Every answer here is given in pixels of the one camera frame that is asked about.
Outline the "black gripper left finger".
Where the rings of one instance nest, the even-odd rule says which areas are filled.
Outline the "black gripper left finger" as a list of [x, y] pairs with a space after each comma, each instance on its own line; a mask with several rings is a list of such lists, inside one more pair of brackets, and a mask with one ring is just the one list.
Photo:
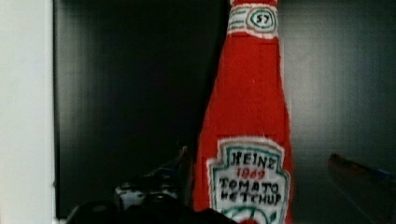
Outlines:
[[126, 210], [131, 206], [141, 205], [151, 194], [165, 194], [190, 206], [192, 164], [191, 151], [187, 146], [182, 146], [172, 160], [115, 187], [115, 204], [121, 210]]

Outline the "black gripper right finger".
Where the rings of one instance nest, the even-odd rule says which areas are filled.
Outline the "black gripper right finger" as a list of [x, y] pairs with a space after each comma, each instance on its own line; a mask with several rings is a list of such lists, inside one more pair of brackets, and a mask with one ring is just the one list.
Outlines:
[[373, 223], [395, 224], [395, 175], [333, 153], [328, 159], [333, 184]]

